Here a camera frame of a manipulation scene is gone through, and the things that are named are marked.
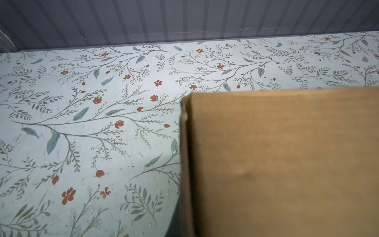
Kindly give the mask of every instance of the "brown cardboard box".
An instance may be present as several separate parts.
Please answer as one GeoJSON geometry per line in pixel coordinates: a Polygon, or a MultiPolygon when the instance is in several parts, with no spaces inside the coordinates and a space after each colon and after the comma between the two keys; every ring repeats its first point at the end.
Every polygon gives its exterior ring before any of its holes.
{"type": "Polygon", "coordinates": [[[379,236],[379,88],[182,101],[183,236],[379,236]]]}

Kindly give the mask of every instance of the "green leaf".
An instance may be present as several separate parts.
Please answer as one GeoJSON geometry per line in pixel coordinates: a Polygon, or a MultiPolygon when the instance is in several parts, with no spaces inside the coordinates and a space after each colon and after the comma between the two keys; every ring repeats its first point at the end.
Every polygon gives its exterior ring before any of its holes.
{"type": "Polygon", "coordinates": [[[34,129],[31,129],[31,128],[29,128],[29,127],[25,127],[25,128],[22,128],[21,131],[25,132],[25,133],[28,134],[28,135],[35,136],[36,138],[39,139],[39,137],[38,137],[36,131],[34,131],[34,129]]]}
{"type": "Polygon", "coordinates": [[[249,63],[253,63],[254,61],[251,61],[251,60],[248,60],[247,58],[243,58],[245,59],[246,62],[249,62],[249,63]]]}
{"type": "Polygon", "coordinates": [[[229,92],[232,91],[232,89],[229,87],[228,83],[225,82],[225,83],[223,84],[223,86],[224,86],[224,89],[225,89],[225,90],[227,90],[227,91],[229,91],[229,92]]]}
{"type": "Polygon", "coordinates": [[[343,51],[343,50],[341,50],[340,52],[343,53],[343,54],[345,54],[345,55],[347,55],[347,56],[349,56],[349,57],[351,57],[350,54],[346,53],[346,52],[343,51]]]}
{"type": "Polygon", "coordinates": [[[111,111],[107,112],[105,115],[106,115],[106,116],[111,116],[111,115],[113,115],[113,114],[115,114],[115,113],[120,112],[121,110],[111,110],[111,111]]]}
{"type": "Polygon", "coordinates": [[[139,58],[136,61],[136,64],[139,63],[139,62],[141,62],[144,59],[145,59],[145,56],[139,56],[139,58]]]}
{"type": "Polygon", "coordinates": [[[108,82],[110,82],[110,81],[113,79],[113,77],[104,80],[104,81],[101,83],[101,85],[102,85],[102,86],[105,86],[108,82]]]}
{"type": "Polygon", "coordinates": [[[82,111],[80,111],[77,115],[74,116],[74,121],[76,120],[80,120],[81,118],[83,118],[83,116],[87,113],[89,107],[87,108],[84,108],[82,111]]]}
{"type": "Polygon", "coordinates": [[[97,79],[97,77],[100,75],[100,68],[98,68],[98,69],[96,69],[95,71],[94,71],[94,76],[96,77],[96,79],[97,79]]]}
{"type": "Polygon", "coordinates": [[[227,71],[223,72],[221,75],[224,75],[224,74],[227,74],[227,73],[230,73],[230,72],[231,72],[231,70],[227,70],[227,71]]]}
{"type": "Polygon", "coordinates": [[[146,213],[147,213],[147,212],[138,215],[136,218],[134,218],[134,221],[138,221],[138,220],[141,219],[146,213]]]}
{"type": "Polygon", "coordinates": [[[60,136],[61,136],[61,134],[59,132],[57,132],[55,130],[53,131],[53,134],[52,134],[50,140],[47,142],[47,145],[46,145],[47,155],[49,155],[54,150],[56,143],[58,142],[60,136]]]}
{"type": "Polygon", "coordinates": [[[29,63],[29,64],[36,64],[36,63],[40,63],[40,62],[42,62],[42,60],[43,60],[43,59],[41,59],[41,58],[40,58],[39,60],[37,60],[37,61],[35,61],[35,62],[32,62],[32,63],[29,63]]]}
{"type": "Polygon", "coordinates": [[[158,157],[152,159],[149,163],[147,163],[147,164],[145,165],[145,167],[150,167],[150,166],[154,165],[154,163],[157,162],[157,161],[159,160],[159,158],[161,158],[161,155],[162,155],[162,154],[160,154],[158,157]]]}
{"type": "Polygon", "coordinates": [[[265,70],[263,68],[258,68],[258,75],[259,77],[262,77],[262,75],[265,74],[265,70]]]}

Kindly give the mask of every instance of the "red flower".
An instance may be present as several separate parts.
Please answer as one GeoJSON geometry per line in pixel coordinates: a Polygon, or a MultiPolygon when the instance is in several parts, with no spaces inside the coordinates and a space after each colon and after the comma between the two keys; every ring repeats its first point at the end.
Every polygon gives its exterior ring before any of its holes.
{"type": "Polygon", "coordinates": [[[154,101],[157,101],[158,100],[158,96],[150,96],[150,99],[151,99],[151,101],[152,102],[154,102],[154,101]]]}
{"type": "Polygon", "coordinates": [[[124,121],[119,120],[119,121],[117,121],[117,122],[114,124],[114,127],[117,128],[117,129],[120,129],[120,127],[122,127],[123,125],[124,125],[124,121]]]}
{"type": "Polygon", "coordinates": [[[55,185],[58,182],[58,180],[59,180],[59,176],[57,175],[52,180],[53,185],[55,185]]]}
{"type": "Polygon", "coordinates": [[[102,170],[98,170],[98,171],[96,172],[96,177],[101,178],[101,176],[103,176],[103,175],[105,175],[105,173],[104,173],[104,171],[102,171],[102,170]]]}
{"type": "Polygon", "coordinates": [[[103,198],[106,198],[109,194],[111,194],[111,191],[108,191],[108,187],[105,187],[104,191],[100,192],[100,195],[103,195],[103,198]]]}
{"type": "Polygon", "coordinates": [[[99,98],[99,97],[96,97],[96,98],[94,99],[94,103],[95,103],[95,104],[99,104],[99,103],[101,103],[102,100],[103,100],[103,99],[101,99],[101,98],[99,98]]]}
{"type": "Polygon", "coordinates": [[[155,84],[155,86],[160,86],[160,85],[162,85],[162,81],[157,80],[156,82],[154,82],[154,84],[155,84]]]}
{"type": "Polygon", "coordinates": [[[63,192],[62,197],[64,197],[64,199],[62,200],[62,204],[66,205],[67,201],[72,201],[75,193],[76,190],[72,190],[72,188],[67,189],[67,192],[63,192]]]}

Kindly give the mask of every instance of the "gray wall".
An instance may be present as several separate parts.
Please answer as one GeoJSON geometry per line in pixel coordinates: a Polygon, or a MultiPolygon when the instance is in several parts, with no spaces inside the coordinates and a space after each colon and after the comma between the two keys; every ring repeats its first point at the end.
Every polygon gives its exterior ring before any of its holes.
{"type": "Polygon", "coordinates": [[[19,50],[379,30],[379,0],[0,0],[19,50]]]}

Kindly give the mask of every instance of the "floral pattern surface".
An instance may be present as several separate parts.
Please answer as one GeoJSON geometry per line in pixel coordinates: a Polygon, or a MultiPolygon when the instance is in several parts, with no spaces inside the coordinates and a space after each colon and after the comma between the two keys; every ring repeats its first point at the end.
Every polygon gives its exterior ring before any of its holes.
{"type": "Polygon", "coordinates": [[[164,236],[189,93],[379,85],[379,33],[0,55],[0,237],[164,236]]]}

